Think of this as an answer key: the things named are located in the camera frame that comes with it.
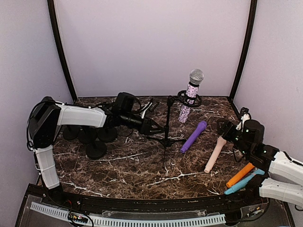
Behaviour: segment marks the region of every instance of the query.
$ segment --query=brown marble surface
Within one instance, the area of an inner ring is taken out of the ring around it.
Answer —
[[[150,97],[140,97],[143,104]],[[148,117],[160,125],[166,120],[166,97],[155,97],[160,102]],[[185,124],[178,121],[181,104],[171,109],[170,133],[172,138],[188,138],[200,121],[206,121],[206,130],[185,153],[176,143],[166,150],[148,140],[136,130],[128,137],[119,136],[107,143],[107,154],[100,160],[90,160],[85,155],[86,145],[79,141],[65,141],[60,134],[54,146],[58,176],[67,192],[120,199],[181,199],[223,194],[226,182],[246,163],[236,163],[232,144],[227,143],[209,174],[205,165],[216,145],[216,121],[225,118],[237,122],[236,115],[225,97],[202,97],[202,105],[192,109]],[[114,98],[81,98],[78,105],[112,102]],[[127,135],[130,129],[117,128]],[[163,138],[164,134],[154,137]]]

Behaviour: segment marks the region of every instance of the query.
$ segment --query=tripod base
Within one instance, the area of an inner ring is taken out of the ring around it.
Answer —
[[[63,139],[65,140],[74,140],[77,138],[80,132],[80,126],[77,125],[67,125],[63,130]]]
[[[94,141],[87,145],[86,155],[90,159],[96,160],[103,157],[106,154],[107,147],[104,142]]]
[[[104,129],[100,128],[98,130],[98,138],[100,141],[108,143],[114,141],[118,136],[118,131],[116,128]]]
[[[81,130],[78,134],[78,140],[80,143],[88,144],[95,141],[97,138],[97,131],[93,128],[88,128],[86,130]]]
[[[146,137],[147,139],[149,140],[156,140],[158,141],[160,144],[162,144],[162,146],[164,148],[169,148],[171,147],[174,143],[177,143],[177,142],[183,142],[185,143],[186,142],[186,139],[182,139],[182,140],[172,140],[172,139],[158,139],[158,138],[154,138],[154,137],[150,137],[150,136],[147,136]]]

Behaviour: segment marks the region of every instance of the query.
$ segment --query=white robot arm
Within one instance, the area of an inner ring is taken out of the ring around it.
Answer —
[[[247,184],[248,200],[261,196],[290,202],[303,207],[303,163],[295,160],[286,152],[263,144],[264,126],[258,121],[245,119],[238,126],[225,121],[218,133],[232,142],[246,160],[265,171],[265,175],[256,175]],[[269,174],[282,176],[292,182],[284,183],[270,178]]]
[[[164,130],[150,118],[132,114],[134,96],[119,93],[111,111],[101,107],[67,105],[45,97],[38,103],[27,122],[27,147],[34,152],[36,168],[48,189],[56,188],[60,181],[53,158],[53,144],[57,126],[81,125],[102,128],[126,125],[141,134],[153,135]]]

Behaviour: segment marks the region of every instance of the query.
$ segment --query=sparkly microphone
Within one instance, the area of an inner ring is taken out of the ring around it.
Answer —
[[[186,100],[189,104],[195,102],[196,94],[198,93],[199,85],[204,79],[203,72],[199,69],[194,69],[189,74],[189,84],[187,86],[186,95],[192,99]],[[190,112],[190,107],[182,105],[179,116],[179,121],[185,123]]]

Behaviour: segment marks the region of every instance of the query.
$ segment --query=microphone grille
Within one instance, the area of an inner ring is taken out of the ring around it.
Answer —
[[[204,74],[200,69],[194,69],[189,74],[189,81],[192,84],[199,85],[204,79]]]

